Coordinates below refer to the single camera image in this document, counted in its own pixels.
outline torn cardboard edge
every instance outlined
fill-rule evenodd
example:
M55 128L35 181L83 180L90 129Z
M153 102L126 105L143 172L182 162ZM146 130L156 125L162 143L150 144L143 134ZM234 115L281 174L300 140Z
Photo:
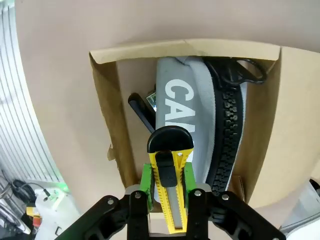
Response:
M112 154L109 154L108 159L110 160L110 158L115 158L124 187L138 183L138 177L124 113L124 100L122 99L119 86L119 76L116 61L138 58L158 58L164 56L197 55L252 58L260 59L261 61L267 60L266 63L270 63L270 61L278 60L280 49L280 46L251 41L184 39L128 44L108 49L91 51L90 60L93 69L94 84L97 90L101 111L109 129L110 138L113 145L113 149L110 149L110 154ZM263 89L264 86L257 86L254 89L258 88ZM269 93L262 91L264 94L259 94L259 90L257 90L257 92L257 96L261 98L261 101L259 102L265 103L266 99L269 97ZM271 115L271 118L269 117L268 121L270 119L273 120L275 116L275 107L272 107L271 109L274 110L274 112L268 111L267 114ZM270 137L271 130L272 129L268 128L268 131L270 132L266 135L267 137ZM248 144L253 141L252 137L247 136L247 138L248 139L244 137L241 144L243 144L244 141ZM255 168L255 166L261 168L263 165L269 139L267 139L267 141L263 141L263 144L265 145L260 146L262 149L262 154L260 152L255 152L255 155L249 154L249 156L245 156L251 158L252 160L251 163L253 166L251 166L251 169ZM245 159L245 157L243 157L241 160L238 160L237 158L235 165L237 165L237 162L246 164L247 159ZM233 187L233 189L244 199L246 182L244 182L243 185L242 179L240 177L239 179L240 180L238 182L241 182L241 184L237 184L237 186ZM257 180L258 176L256 174L250 179L251 182L249 189L251 191L254 190ZM246 201L249 201L251 194L252 192L248 192L248 197L245 199Z

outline corrugated metal panel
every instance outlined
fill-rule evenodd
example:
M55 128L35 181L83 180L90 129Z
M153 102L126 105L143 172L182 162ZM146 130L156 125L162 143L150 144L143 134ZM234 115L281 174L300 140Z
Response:
M4 2L0 6L0 164L11 179L63 182L29 95L15 8Z

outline white object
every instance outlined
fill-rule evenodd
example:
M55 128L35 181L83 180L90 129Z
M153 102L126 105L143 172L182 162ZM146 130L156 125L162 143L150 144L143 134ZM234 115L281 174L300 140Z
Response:
M47 190L51 194L49 197L46 196L42 189L35 191L38 194L35 207L42 217L42 223L35 240L56 239L81 215L70 194L63 192L59 188L47 188Z

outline black slider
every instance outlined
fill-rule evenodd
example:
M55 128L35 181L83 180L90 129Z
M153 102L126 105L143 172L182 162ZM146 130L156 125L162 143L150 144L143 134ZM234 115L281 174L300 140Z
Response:
M177 186L176 169L171 151L158 152L155 155L155 161L162 187L170 188Z

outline bolt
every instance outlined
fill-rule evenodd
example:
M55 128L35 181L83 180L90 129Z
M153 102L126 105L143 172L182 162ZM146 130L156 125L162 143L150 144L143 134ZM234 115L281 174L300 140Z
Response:
M108 200L108 204L109 204L109 205L114 204L114 200L113 200L113 199L109 199L109 200Z
M199 196L201 196L201 192L200 192L199 190L196 190L196 191L194 192L194 195L196 195L197 197L199 197Z
M141 194L140 194L139 192L136 192L135 195L134 195L134 197L135 197L136 199L139 199L139 198L141 198Z
M227 201L227 200L229 200L229 196L227 194L223 194L222 195L222 199Z

